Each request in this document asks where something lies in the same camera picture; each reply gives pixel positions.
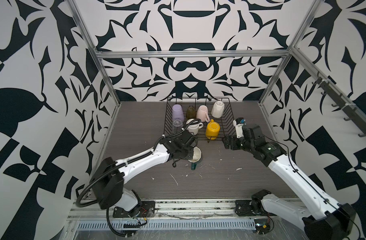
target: wall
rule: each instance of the wall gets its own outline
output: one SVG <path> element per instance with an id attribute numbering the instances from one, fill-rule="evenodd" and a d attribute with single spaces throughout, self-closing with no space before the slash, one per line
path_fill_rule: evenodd
<path id="1" fill-rule="evenodd" d="M 312 0 L 76 2 L 99 51 L 180 51 L 287 49 Z M 278 59 L 105 59 L 104 64 L 121 100 L 258 100 Z"/>
<path id="2" fill-rule="evenodd" d="M 62 0 L 0 1 L 0 239 L 57 239 L 115 103 Z"/>
<path id="3" fill-rule="evenodd" d="M 280 57 L 105 59 L 122 101 L 226 96 L 259 100 Z"/>
<path id="4" fill-rule="evenodd" d="M 299 46 L 366 113 L 366 0 L 326 0 Z M 292 58 L 264 105 L 297 165 L 356 209 L 366 237 L 366 138 L 313 81 Z"/>

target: black wire dish rack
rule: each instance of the black wire dish rack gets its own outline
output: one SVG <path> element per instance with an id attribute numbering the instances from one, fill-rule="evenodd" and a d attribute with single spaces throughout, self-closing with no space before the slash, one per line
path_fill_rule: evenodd
<path id="1" fill-rule="evenodd" d="M 224 103 L 223 115 L 220 118 L 214 118 L 211 115 L 212 107 L 216 101 L 222 101 Z M 222 137 L 226 135 L 234 135 L 235 127 L 233 126 L 234 114 L 232 112 L 231 103 L 229 98 L 168 98 L 166 104 L 166 118 L 164 121 L 164 134 L 166 136 L 172 135 L 172 106 L 180 104 L 183 109 L 185 121 L 183 127 L 186 126 L 187 118 L 186 112 L 189 106 L 194 106 L 195 112 L 201 105 L 205 105 L 208 108 L 208 115 L 210 119 L 214 119 L 220 125 L 220 131 L 216 139 L 208 139 L 206 137 L 207 122 L 203 122 L 203 127 L 199 129 L 198 134 L 195 135 L 198 140 L 210 141 L 221 141 Z"/>

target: gray wood-grain table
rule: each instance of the gray wood-grain table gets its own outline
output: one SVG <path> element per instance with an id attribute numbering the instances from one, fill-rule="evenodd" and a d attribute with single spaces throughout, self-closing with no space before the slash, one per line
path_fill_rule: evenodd
<path id="1" fill-rule="evenodd" d="M 234 118 L 260 125 L 271 136 L 257 102 L 231 103 Z M 163 134 L 166 103 L 123 102 L 108 141 L 104 158 L 133 156 L 151 148 Z M 225 149 L 222 141 L 199 141 L 202 161 L 191 170 L 187 160 L 156 165 L 138 174 L 125 188 L 142 199 L 244 198 L 267 189 L 278 197 L 296 197 L 275 173 L 243 150 Z"/>

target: white paint splatter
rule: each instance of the white paint splatter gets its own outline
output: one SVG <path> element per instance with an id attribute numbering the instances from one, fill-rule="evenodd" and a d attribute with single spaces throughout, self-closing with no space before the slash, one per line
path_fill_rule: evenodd
<path id="1" fill-rule="evenodd" d="M 178 186 L 179 186 L 179 184 L 177 184 L 177 181 L 176 181 L 176 179 L 174 178 L 174 176 L 172 176 L 172 174 L 170 174 L 170 175 L 171 175 L 171 177 L 175 180 L 176 185 L 178 185 Z"/>

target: yellow mug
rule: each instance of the yellow mug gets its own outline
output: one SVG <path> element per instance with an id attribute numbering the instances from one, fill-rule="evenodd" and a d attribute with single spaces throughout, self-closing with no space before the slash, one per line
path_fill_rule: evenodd
<path id="1" fill-rule="evenodd" d="M 220 125 L 217 122 L 214 122 L 214 119 L 207 124 L 206 129 L 206 137 L 210 140 L 215 140 L 219 134 Z"/>

